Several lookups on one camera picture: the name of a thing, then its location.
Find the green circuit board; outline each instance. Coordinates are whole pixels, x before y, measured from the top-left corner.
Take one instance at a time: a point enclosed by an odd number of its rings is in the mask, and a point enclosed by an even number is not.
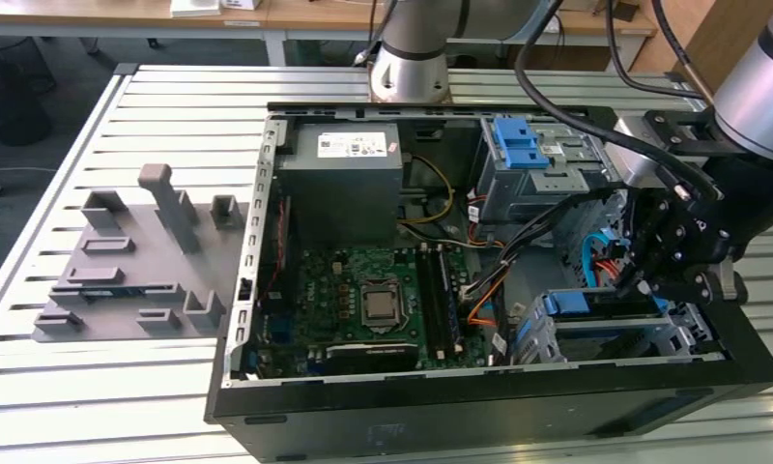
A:
[[[415,369],[483,365],[483,334],[463,334],[458,356],[435,359],[426,350],[423,303],[418,289],[413,248],[310,249],[295,265],[294,313],[287,322],[286,343],[266,347],[282,376],[309,375],[306,353],[345,343],[391,342],[418,346]],[[459,248],[446,252],[453,287],[466,283],[467,269]],[[371,327],[363,299],[369,291],[387,290],[398,296],[399,317],[394,324]]]

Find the power supply label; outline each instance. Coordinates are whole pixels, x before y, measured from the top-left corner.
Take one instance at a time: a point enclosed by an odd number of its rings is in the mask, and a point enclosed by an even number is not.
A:
[[[383,132],[323,132],[318,136],[318,158],[386,157]]]

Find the ram slot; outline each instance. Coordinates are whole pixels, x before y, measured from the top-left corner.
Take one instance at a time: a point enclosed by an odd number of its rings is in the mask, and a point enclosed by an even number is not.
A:
[[[451,280],[449,275],[449,263],[446,261],[446,253],[443,247],[438,246],[438,267],[441,269],[441,283],[443,292],[443,308],[446,315],[446,325],[449,326],[449,349],[454,354],[463,351],[461,330],[458,329],[458,301],[455,299],[455,292],[451,288]]]
[[[442,282],[445,274],[441,269],[439,255],[437,250],[425,247],[414,253],[423,332],[426,333],[426,352],[427,356],[437,360],[445,358],[451,347],[445,284]]]

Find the metal table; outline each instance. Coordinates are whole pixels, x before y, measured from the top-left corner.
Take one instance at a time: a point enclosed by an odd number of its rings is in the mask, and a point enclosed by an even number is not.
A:
[[[533,75],[562,104],[623,112],[690,108],[625,88],[603,73]],[[527,103],[507,72],[454,71],[450,81],[455,102]],[[661,77],[646,81],[665,83]],[[253,462],[222,429],[202,421],[213,339],[38,344],[28,338],[31,322],[86,224],[78,207],[91,188],[115,188],[126,202],[151,202],[135,186],[137,172],[146,162],[166,162],[193,201],[215,193],[246,201],[266,102],[362,102],[366,90],[361,71],[321,68],[141,66],[134,75],[111,77],[0,271],[0,462]],[[738,269],[751,295],[745,311],[773,353],[773,229],[754,240]],[[773,389],[629,440],[379,461],[535,458],[773,463]]]

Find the open computer tower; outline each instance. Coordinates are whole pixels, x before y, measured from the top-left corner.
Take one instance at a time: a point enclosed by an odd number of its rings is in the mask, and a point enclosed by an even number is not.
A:
[[[627,193],[537,108],[273,104],[254,175],[206,419],[258,461],[637,435],[773,386],[735,303],[613,297]]]

